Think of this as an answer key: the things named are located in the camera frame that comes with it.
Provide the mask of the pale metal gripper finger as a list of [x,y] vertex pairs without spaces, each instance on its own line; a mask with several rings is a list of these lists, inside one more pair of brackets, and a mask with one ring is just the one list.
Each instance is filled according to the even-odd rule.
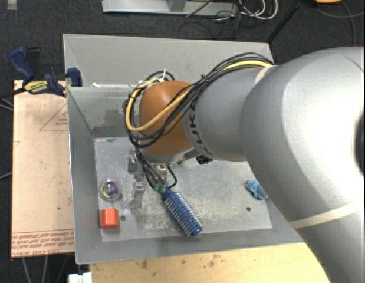
[[143,182],[134,182],[131,193],[131,200],[129,203],[130,209],[141,209],[143,205],[143,198],[145,194],[145,186]]
[[138,170],[138,158],[135,148],[131,148],[128,156],[127,170],[130,174],[135,174]]

